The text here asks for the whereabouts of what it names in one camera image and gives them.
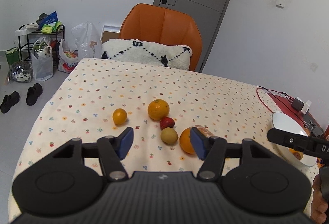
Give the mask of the person's right hand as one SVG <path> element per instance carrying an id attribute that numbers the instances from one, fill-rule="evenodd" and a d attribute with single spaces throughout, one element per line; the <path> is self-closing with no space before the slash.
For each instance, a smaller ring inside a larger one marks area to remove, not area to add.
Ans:
<path id="1" fill-rule="evenodd" d="M 321 193 L 321 179 L 319 175 L 313 180 L 313 198 L 311 203 L 311 220 L 314 223 L 323 224 L 326 221 L 328 203 L 323 199 Z"/>

